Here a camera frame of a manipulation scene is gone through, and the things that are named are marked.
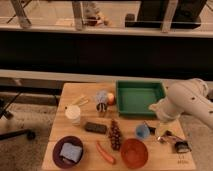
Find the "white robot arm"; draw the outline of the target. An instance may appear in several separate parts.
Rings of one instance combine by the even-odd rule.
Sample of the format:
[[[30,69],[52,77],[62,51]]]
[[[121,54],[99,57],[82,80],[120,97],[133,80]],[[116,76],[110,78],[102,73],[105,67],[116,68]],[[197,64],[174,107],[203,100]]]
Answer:
[[[163,123],[172,122],[186,112],[213,129],[213,102],[207,99],[208,93],[209,87],[202,79],[179,81],[170,85],[166,96],[149,109]]]

